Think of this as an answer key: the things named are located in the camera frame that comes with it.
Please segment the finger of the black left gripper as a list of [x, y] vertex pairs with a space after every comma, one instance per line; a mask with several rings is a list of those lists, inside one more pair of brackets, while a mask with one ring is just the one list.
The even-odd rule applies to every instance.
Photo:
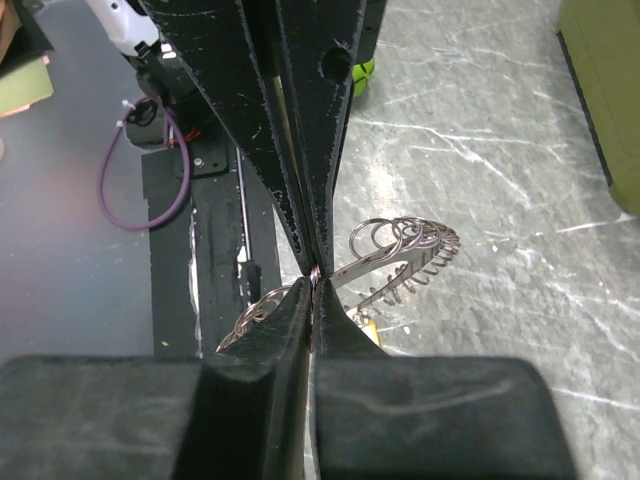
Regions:
[[278, 60], [293, 173], [299, 266], [334, 270], [333, 188], [364, 1], [278, 1]]
[[303, 273], [314, 266], [303, 204], [247, 14], [254, 1], [144, 1], [143, 9], [267, 189]]

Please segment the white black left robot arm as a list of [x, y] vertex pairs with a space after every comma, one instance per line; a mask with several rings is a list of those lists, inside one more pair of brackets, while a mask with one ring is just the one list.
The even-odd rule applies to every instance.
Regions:
[[142, 89], [209, 109], [269, 192], [303, 274], [334, 270], [333, 192], [362, 1], [93, 1]]

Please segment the silver key yellow tag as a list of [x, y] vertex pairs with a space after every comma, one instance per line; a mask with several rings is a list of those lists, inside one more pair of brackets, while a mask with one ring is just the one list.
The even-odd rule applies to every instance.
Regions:
[[347, 315], [376, 346], [381, 346], [377, 325], [366, 311], [353, 308]]

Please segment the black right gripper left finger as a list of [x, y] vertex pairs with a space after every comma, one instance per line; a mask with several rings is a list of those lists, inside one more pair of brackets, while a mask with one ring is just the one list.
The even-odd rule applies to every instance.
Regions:
[[312, 286], [206, 360], [22, 356], [1, 369], [5, 479], [300, 479]]

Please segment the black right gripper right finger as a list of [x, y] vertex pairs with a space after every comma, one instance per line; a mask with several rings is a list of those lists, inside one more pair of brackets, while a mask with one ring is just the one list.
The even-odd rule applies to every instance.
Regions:
[[314, 291], [313, 445], [322, 479], [574, 479], [549, 387], [528, 361], [392, 356]]

